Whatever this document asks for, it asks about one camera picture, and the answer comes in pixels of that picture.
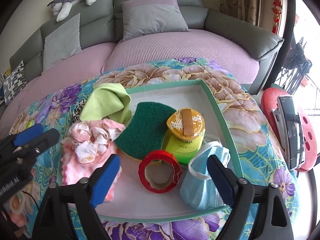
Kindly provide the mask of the person's left hand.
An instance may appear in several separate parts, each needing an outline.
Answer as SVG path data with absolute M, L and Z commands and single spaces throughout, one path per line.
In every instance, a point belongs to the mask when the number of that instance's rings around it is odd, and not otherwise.
M 26 219 L 23 215 L 23 210 L 25 207 L 26 197 L 19 193 L 13 195 L 9 199 L 9 206 L 10 206 L 10 218 L 11 221 L 16 224 L 19 228 L 24 227 L 26 224 Z

